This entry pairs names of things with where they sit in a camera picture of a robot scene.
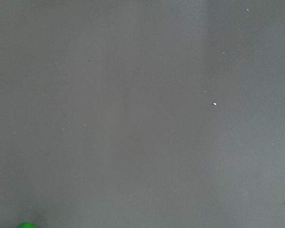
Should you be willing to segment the green lime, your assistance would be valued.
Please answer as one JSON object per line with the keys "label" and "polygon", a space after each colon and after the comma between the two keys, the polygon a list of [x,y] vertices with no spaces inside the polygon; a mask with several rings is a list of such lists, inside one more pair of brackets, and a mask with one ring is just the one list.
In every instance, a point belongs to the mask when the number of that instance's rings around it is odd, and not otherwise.
{"label": "green lime", "polygon": [[38,226],[28,223],[28,222],[24,222],[16,226],[16,228],[38,228]]}

